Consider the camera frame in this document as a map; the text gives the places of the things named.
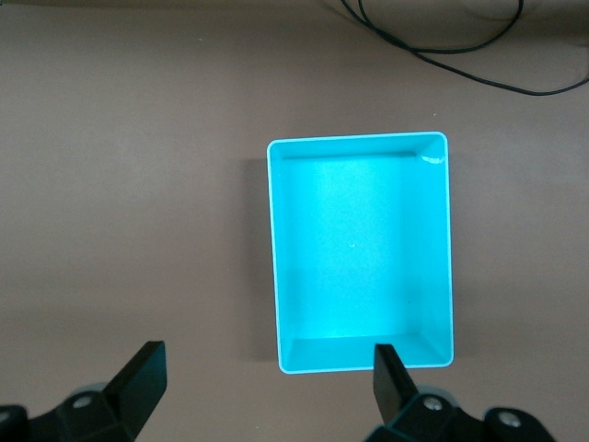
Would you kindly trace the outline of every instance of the cyan plastic bin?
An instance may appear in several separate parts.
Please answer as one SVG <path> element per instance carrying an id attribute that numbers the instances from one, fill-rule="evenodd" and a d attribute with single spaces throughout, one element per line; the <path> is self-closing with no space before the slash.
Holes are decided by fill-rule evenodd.
<path id="1" fill-rule="evenodd" d="M 268 146 L 278 359 L 284 373 L 454 358 L 447 140 L 440 133 Z"/>

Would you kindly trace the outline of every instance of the screw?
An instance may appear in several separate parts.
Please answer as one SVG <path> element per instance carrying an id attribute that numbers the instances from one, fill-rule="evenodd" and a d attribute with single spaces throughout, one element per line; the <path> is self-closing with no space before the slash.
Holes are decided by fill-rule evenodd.
<path id="1" fill-rule="evenodd" d="M 507 425 L 507 426 L 511 426 L 512 428 L 517 428 L 519 426 L 522 426 L 522 421 L 519 420 L 519 417 L 517 417 L 515 414 L 513 413 L 509 413 L 509 412 L 500 412 L 499 413 L 499 420 Z"/>
<path id="2" fill-rule="evenodd" d="M 427 398 L 425 398 L 423 400 L 423 405 L 425 405 L 426 408 L 432 410 L 433 412 L 439 412 L 443 408 L 442 403 L 432 396 L 428 396 Z"/>
<path id="3" fill-rule="evenodd" d="M 92 396 L 82 396 L 81 398 L 77 398 L 72 406 L 74 408 L 84 408 L 87 407 L 92 402 Z"/>

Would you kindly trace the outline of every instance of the black cable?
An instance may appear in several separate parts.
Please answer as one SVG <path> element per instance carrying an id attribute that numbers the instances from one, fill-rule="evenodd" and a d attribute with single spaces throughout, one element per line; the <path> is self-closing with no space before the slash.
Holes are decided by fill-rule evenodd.
<path id="1" fill-rule="evenodd" d="M 425 63 L 440 67 L 442 69 L 445 69 L 446 71 L 453 72 L 454 74 L 458 74 L 459 76 L 463 76 L 465 78 L 476 81 L 476 82 L 481 83 L 483 85 L 498 87 L 500 89 L 509 90 L 512 92 L 516 92 L 518 94 L 530 95 L 533 97 L 546 97 L 549 95 L 561 94 L 563 92 L 567 92 L 569 90 L 575 89 L 577 87 L 580 87 L 582 85 L 589 83 L 589 76 L 588 76 L 584 80 L 581 80 L 578 83 L 575 83 L 575 84 L 568 86 L 568 87 L 563 87 L 563 88 L 554 89 L 554 90 L 547 90 L 547 91 L 535 91 L 535 90 L 525 89 L 522 87 L 506 85 L 504 83 L 489 80 L 487 78 L 482 78 L 480 76 L 474 76 L 466 71 L 462 71 L 462 70 L 457 69 L 449 64 L 444 64 L 444 63 L 438 62 L 438 61 L 428 57 L 427 55 L 423 55 L 424 53 L 457 54 L 457 53 L 473 52 L 473 51 L 477 51 L 478 49 L 482 49 L 486 46 L 489 46 L 493 42 L 497 41 L 501 36 L 503 36 L 509 29 L 512 28 L 512 26 L 515 24 L 515 22 L 517 20 L 519 20 L 519 18 L 522 15 L 522 11 L 524 9 L 524 0 L 518 0 L 517 12 L 515 13 L 514 17 L 511 19 L 509 24 L 501 32 L 499 32 L 497 35 L 495 35 L 491 39 L 489 39 L 489 40 L 487 40 L 477 46 L 472 46 L 472 47 L 468 47 L 468 48 L 461 48 L 461 49 L 433 49 L 433 48 L 412 47 L 412 46 L 408 45 L 408 43 L 406 43 L 402 39 L 395 37 L 394 35 L 386 32 L 383 29 L 378 28 L 372 22 L 372 20 L 368 17 L 368 15 L 366 14 L 366 11 L 364 10 L 363 0 L 358 0 L 358 7 L 360 9 L 360 14 L 362 15 L 361 17 L 352 9 L 352 7 L 348 4 L 348 2 L 346 0 L 341 0 L 341 2 L 345 6 L 345 8 L 348 10 L 348 12 L 352 15 L 352 17 L 354 17 L 356 19 L 356 21 L 358 21 L 363 26 L 366 26 L 367 28 L 372 30 L 374 33 L 376 33 L 376 35 L 378 35 L 384 41 L 386 41 L 386 42 L 392 44 L 393 46 L 396 46 L 404 51 L 411 53 L 412 55 L 414 55 L 415 57 L 424 61 Z"/>

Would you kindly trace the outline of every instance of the brown table surface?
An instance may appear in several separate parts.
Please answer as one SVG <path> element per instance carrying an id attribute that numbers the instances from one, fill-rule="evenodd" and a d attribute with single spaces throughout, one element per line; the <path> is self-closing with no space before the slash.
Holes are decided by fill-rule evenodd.
<path id="1" fill-rule="evenodd" d="M 456 360 L 411 374 L 475 416 L 511 405 L 586 440 L 589 87 L 475 84 L 336 0 L 82 3 L 0 7 L 0 403 L 42 413 L 163 339 L 169 386 L 139 440 L 363 440 L 371 372 L 276 362 L 266 146 L 433 130 L 451 152 Z M 589 5 L 528 3 L 503 41 L 447 60 L 531 88 L 582 79 Z M 366 7 L 452 46 L 514 2 Z"/>

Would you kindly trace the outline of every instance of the plastic tray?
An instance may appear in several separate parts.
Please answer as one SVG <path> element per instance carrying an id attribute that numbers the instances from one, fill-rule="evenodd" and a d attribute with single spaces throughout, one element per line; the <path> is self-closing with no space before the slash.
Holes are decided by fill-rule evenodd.
<path id="1" fill-rule="evenodd" d="M 454 357 L 447 141 L 440 133 L 268 146 L 283 372 L 407 367 Z"/>

